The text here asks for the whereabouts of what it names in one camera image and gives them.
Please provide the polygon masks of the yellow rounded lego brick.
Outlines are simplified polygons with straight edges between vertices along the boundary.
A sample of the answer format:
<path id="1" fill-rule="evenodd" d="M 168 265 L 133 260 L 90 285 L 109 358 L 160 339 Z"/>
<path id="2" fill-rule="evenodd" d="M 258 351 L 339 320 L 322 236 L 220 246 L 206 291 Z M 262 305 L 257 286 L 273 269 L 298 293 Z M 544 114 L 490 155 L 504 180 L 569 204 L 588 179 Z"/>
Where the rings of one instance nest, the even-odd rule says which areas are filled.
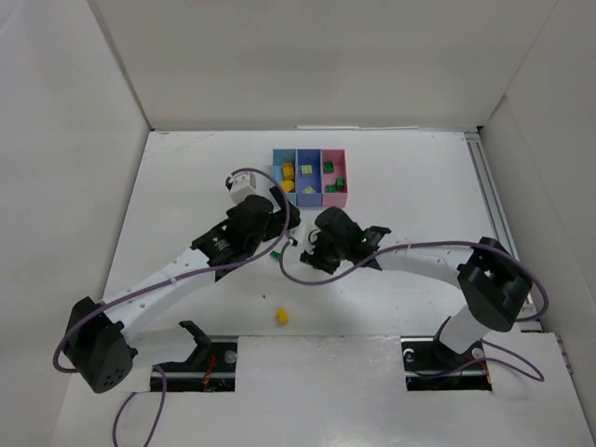
<path id="1" fill-rule="evenodd" d="M 294 181 L 285 180 L 281 183 L 282 189 L 285 193 L 292 193 L 295 189 Z"/>

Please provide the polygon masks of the yellow arch lego brick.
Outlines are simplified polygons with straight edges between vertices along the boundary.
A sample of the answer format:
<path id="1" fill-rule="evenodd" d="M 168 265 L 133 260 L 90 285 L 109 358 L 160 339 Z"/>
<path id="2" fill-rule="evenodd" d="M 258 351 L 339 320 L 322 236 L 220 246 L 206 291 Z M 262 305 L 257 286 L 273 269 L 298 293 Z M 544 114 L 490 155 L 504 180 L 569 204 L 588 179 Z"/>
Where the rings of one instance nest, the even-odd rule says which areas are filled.
<path id="1" fill-rule="evenodd" d="M 282 164 L 282 176 L 284 181 L 293 182 L 295 180 L 295 171 L 292 163 Z"/>

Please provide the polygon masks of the green number lego brick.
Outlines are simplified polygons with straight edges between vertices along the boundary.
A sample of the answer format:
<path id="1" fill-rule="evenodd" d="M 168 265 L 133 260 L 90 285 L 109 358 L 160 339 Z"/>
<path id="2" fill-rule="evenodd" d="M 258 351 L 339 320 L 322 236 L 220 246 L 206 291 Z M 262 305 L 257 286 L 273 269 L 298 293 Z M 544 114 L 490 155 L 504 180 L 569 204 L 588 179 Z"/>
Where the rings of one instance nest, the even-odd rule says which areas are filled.
<path id="1" fill-rule="evenodd" d="M 332 161 L 325 161 L 322 164 L 322 168 L 324 173 L 334 173 L 334 164 Z"/>

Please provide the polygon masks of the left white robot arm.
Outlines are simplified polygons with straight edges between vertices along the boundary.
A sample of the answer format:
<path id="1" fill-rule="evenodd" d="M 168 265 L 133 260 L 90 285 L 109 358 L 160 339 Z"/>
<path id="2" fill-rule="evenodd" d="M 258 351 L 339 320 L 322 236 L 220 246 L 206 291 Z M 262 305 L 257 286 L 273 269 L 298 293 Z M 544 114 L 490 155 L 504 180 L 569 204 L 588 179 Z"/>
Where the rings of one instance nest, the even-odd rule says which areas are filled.
<path id="1" fill-rule="evenodd" d="M 214 285 L 245 265 L 260 245 L 297 227 L 300 211 L 276 187 L 271 197 L 249 194 L 225 219 L 129 291 L 99 303 L 85 297 L 72 308 L 59 350 L 93 392 L 118 386 L 141 363 L 199 360 L 209 338 L 191 321 L 173 333 L 143 326 L 187 295 Z"/>

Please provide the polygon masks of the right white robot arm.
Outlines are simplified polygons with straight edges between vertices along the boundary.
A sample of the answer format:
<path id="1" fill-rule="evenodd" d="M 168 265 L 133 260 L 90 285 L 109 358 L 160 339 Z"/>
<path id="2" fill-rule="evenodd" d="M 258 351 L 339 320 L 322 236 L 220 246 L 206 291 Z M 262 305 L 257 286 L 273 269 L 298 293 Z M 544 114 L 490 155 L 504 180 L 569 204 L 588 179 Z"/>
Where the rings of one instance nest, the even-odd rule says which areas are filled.
<path id="1" fill-rule="evenodd" d="M 509 332 L 534 286 L 495 239 L 462 243 L 393 240 L 383 226 L 361 228 L 341 209 L 323 211 L 306 231 L 300 261 L 334 274 L 343 261 L 414 274 L 462 292 L 465 304 L 438 329 L 434 343 L 463 355 L 489 332 Z"/>

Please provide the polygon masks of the pink container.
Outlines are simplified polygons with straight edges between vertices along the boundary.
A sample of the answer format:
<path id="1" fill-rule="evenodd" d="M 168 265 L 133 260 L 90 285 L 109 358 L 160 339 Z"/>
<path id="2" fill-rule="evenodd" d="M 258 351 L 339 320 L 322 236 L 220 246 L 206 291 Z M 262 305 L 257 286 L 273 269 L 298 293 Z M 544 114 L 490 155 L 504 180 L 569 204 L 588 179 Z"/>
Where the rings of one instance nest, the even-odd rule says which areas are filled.
<path id="1" fill-rule="evenodd" d="M 322 149 L 321 150 L 321 167 L 325 161 L 332 161 L 334 164 L 334 173 L 324 173 L 322 169 L 322 206 L 324 208 L 338 207 L 344 208 L 348 198 L 348 176 L 346 166 L 346 156 L 344 149 Z M 344 177 L 346 189 L 344 192 L 326 193 L 325 186 L 334 184 L 337 177 Z"/>

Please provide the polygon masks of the light blue container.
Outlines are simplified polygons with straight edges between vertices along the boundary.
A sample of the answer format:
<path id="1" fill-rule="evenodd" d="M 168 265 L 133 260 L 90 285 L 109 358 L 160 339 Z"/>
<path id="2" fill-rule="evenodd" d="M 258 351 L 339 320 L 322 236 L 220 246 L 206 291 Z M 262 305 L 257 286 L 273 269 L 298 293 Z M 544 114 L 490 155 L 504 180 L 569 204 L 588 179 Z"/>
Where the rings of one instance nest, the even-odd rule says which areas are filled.
<path id="1" fill-rule="evenodd" d="M 296 150 L 295 149 L 274 149 L 272 155 L 272 176 L 280 184 L 284 181 L 282 176 L 282 164 L 292 163 L 295 171 L 295 189 L 292 193 L 286 193 L 288 200 L 293 204 L 297 204 L 296 195 Z"/>

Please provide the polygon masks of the small yellow lego brick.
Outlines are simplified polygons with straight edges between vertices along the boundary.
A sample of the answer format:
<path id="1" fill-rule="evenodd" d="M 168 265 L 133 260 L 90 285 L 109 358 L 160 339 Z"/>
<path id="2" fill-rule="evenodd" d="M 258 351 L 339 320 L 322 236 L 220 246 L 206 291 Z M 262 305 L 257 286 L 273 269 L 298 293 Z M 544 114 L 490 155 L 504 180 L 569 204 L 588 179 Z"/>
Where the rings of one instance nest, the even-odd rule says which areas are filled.
<path id="1" fill-rule="evenodd" d="M 286 325 L 289 322 L 289 315 L 285 308 L 278 308 L 276 311 L 276 321 L 279 325 Z"/>

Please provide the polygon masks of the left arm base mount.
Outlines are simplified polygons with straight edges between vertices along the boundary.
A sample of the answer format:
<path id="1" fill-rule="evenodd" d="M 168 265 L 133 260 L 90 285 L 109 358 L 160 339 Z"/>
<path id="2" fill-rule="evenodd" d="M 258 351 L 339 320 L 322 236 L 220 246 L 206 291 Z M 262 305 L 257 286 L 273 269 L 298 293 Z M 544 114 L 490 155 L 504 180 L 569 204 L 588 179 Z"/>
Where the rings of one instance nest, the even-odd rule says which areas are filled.
<path id="1" fill-rule="evenodd" d="M 238 338 L 205 334 L 193 321 L 179 323 L 191 337 L 193 350 L 181 360 L 161 363 L 166 377 L 166 390 L 171 393 L 234 392 Z"/>

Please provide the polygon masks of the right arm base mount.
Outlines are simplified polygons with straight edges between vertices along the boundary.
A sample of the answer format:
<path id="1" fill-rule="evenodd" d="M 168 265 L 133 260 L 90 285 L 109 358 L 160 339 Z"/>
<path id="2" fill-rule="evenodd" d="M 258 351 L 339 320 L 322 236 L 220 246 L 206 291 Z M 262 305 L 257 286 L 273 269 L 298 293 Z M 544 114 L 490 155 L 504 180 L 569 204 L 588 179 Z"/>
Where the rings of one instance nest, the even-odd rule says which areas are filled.
<path id="1" fill-rule="evenodd" d="M 464 354 L 454 353 L 437 336 L 400 338 L 405 385 L 408 391 L 491 391 L 486 363 L 467 365 L 484 356 L 481 341 Z"/>

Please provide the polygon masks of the aluminium rail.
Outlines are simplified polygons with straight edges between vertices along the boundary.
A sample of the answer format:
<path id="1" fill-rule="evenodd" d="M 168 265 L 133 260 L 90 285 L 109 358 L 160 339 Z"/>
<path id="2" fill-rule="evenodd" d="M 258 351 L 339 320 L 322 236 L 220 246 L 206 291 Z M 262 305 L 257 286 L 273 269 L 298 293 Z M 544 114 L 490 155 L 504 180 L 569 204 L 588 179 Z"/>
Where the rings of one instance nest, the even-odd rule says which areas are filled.
<path id="1" fill-rule="evenodd" d="M 512 256 L 519 259 L 519 254 L 508 226 L 507 217 L 482 145 L 481 135 L 478 131 L 465 131 L 464 139 L 472 164 L 476 170 L 494 238 L 498 239 Z M 539 318 L 535 316 L 539 309 L 540 307 L 536 306 L 533 295 L 530 294 L 520 313 L 520 316 L 526 318 L 526 320 L 517 323 L 516 327 L 521 332 L 543 332 L 543 326 Z"/>

